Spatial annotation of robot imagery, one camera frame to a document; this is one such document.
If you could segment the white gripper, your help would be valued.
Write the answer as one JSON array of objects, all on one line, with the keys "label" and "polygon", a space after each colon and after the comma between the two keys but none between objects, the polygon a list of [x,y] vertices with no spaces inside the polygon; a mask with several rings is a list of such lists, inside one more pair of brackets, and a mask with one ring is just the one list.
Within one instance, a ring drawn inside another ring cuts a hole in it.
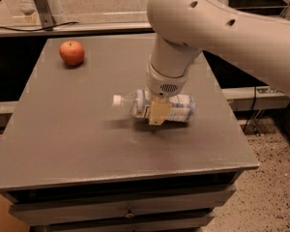
[{"label": "white gripper", "polygon": [[156,71],[151,64],[147,65],[146,85],[151,94],[156,96],[152,97],[150,102],[150,125],[160,126],[163,124],[172,107],[168,98],[178,95],[183,90],[187,80],[186,74],[180,77],[168,77]]}]

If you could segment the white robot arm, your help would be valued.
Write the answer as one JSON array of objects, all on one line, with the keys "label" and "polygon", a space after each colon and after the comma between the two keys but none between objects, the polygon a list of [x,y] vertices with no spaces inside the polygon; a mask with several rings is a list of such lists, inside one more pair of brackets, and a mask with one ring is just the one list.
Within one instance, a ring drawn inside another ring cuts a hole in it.
[{"label": "white robot arm", "polygon": [[290,98],[290,20],[239,12],[226,0],[148,0],[147,17],[157,33],[146,72],[151,125],[166,121],[203,50]]}]

